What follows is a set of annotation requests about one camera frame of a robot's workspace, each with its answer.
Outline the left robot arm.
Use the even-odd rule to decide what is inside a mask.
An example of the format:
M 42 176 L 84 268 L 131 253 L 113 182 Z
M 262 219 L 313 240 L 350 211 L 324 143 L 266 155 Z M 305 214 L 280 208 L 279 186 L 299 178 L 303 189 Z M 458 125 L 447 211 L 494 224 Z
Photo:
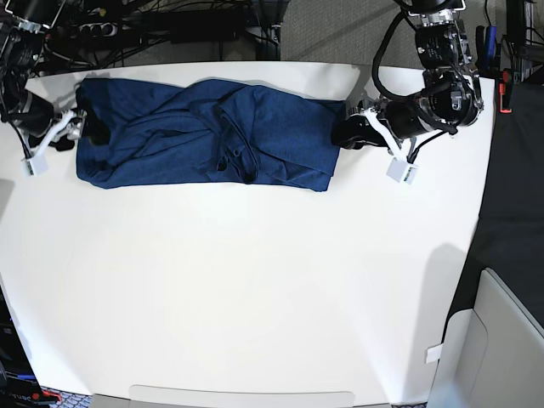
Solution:
M 392 149 L 425 133 L 435 138 L 454 135 L 472 125 L 484 109 L 479 74 L 459 17 L 463 1 L 400 1 L 371 65 L 371 79 L 380 94 L 369 106 L 353 108 L 333 131 L 331 141 L 346 150 L 367 145 Z M 424 86 L 402 95 L 386 88 L 380 68 L 401 22 L 414 31 L 415 48 L 424 69 Z

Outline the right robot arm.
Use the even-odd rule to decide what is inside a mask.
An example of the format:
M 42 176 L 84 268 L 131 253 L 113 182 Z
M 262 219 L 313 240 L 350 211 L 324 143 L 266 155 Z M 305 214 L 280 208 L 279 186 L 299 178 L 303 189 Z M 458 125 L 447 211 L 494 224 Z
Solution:
M 52 103 L 30 92 L 26 83 L 64 6 L 64 1 L 1 2 L 1 122 L 15 131 L 26 158 L 60 123 Z

